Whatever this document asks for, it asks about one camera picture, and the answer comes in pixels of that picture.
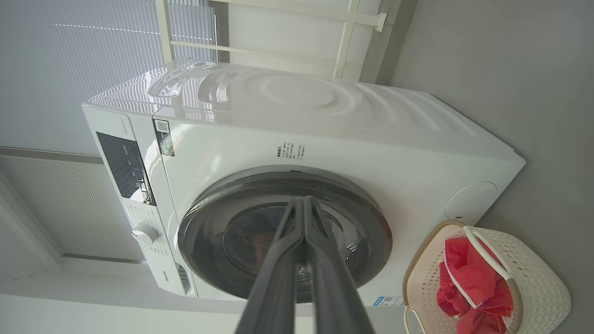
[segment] white laundry basket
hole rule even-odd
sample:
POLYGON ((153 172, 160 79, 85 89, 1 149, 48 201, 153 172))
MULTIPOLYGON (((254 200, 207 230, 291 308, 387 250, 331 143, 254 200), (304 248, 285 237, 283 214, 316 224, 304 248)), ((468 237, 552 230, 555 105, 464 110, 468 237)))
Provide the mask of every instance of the white laundry basket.
POLYGON ((468 226, 458 220, 439 224, 411 262, 403 282, 405 327, 412 334, 409 315, 417 317, 425 334, 456 334, 457 319, 437 305, 444 241, 468 237, 479 254, 507 282, 514 302, 512 323, 506 334, 549 334, 569 313, 571 300, 559 277, 528 246, 509 234, 468 226), (481 246, 478 237, 503 264, 481 246))

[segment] round glass door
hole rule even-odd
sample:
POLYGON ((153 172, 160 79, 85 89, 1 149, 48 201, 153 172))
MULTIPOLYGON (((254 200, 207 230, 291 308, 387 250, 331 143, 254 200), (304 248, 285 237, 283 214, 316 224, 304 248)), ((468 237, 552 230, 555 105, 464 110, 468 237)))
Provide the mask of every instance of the round glass door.
MULTIPOLYGON (((248 298, 289 200, 314 196, 357 287, 371 280, 392 246, 390 228, 371 197, 338 175, 284 169, 269 166, 231 175, 200 196, 178 233, 192 270, 210 285, 248 298)), ((311 282, 308 268, 299 268, 298 303, 311 302, 311 282)))

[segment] clothes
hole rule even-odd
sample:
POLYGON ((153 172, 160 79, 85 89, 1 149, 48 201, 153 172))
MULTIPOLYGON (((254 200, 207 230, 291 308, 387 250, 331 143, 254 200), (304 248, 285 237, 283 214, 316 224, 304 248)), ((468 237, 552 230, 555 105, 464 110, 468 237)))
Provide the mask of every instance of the clothes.
POLYGON ((460 318, 458 334, 503 334, 504 319, 509 320, 513 310, 507 283, 465 237, 445 241, 437 304, 449 316, 460 318))

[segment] front-load washing machine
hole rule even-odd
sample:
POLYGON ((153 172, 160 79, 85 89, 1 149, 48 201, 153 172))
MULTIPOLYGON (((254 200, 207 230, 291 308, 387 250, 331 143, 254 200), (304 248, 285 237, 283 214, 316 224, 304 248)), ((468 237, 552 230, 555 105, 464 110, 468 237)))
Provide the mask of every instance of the front-load washing machine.
POLYGON ((158 285, 199 298, 247 298, 312 195, 363 303, 395 305, 431 229, 476 223, 525 164, 430 94, 232 64, 180 59, 83 110, 158 285))

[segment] qr code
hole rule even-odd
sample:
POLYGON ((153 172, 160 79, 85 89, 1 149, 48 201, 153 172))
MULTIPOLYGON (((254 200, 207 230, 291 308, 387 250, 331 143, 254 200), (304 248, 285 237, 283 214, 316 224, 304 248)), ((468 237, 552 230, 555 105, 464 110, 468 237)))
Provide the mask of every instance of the qr code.
POLYGON ((167 121, 154 120, 154 125, 158 132, 169 133, 169 123, 167 121))

